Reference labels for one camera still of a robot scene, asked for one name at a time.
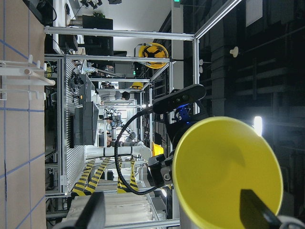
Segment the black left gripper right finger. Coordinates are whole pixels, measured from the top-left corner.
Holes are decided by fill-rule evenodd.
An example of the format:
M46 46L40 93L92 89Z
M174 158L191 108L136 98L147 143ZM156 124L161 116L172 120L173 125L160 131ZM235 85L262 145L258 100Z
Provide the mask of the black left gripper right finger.
M245 229L278 229L278 217L251 189L241 189L240 220Z

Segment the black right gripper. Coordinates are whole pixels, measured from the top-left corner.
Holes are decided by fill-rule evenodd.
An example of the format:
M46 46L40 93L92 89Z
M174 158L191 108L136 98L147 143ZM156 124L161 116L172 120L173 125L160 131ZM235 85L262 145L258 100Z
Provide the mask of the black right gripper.
M148 168L156 187L163 187L173 183L172 176L173 155L168 158L164 154L150 157Z

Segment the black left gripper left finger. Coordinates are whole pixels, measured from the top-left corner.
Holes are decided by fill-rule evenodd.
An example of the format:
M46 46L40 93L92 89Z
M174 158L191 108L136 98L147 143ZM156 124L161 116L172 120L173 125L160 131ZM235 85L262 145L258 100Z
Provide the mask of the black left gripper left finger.
M79 218L74 224L75 229L103 229L105 227L105 198L103 192L95 192L89 198Z

